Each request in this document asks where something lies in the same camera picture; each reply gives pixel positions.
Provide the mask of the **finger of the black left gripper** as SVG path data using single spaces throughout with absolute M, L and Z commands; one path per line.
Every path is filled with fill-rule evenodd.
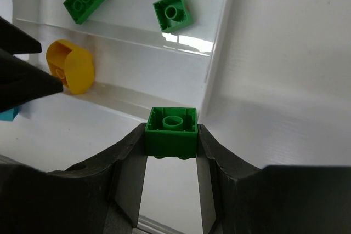
M 1 49 L 9 54 L 38 54 L 42 52 L 40 42 L 1 17 Z
M 1 112 L 62 91 L 58 78 L 1 50 Z

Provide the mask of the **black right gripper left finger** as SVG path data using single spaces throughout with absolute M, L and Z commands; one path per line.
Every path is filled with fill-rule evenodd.
M 1 165 L 1 233 L 131 233 L 147 156 L 145 124 L 66 170 Z

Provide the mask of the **yellow lego brick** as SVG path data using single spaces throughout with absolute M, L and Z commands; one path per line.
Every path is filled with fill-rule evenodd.
M 68 40 L 53 42 L 46 51 L 46 61 L 52 76 L 73 94 L 85 93 L 94 83 L 92 54 Z

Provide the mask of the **green lego brick small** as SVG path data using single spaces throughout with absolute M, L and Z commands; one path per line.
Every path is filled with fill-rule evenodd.
M 145 152 L 155 158 L 197 156 L 197 110 L 153 107 L 145 127 Z

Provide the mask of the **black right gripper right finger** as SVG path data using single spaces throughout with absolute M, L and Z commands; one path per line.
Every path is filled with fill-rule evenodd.
M 262 169 L 198 126 L 197 177 L 204 233 L 350 233 L 350 168 Z

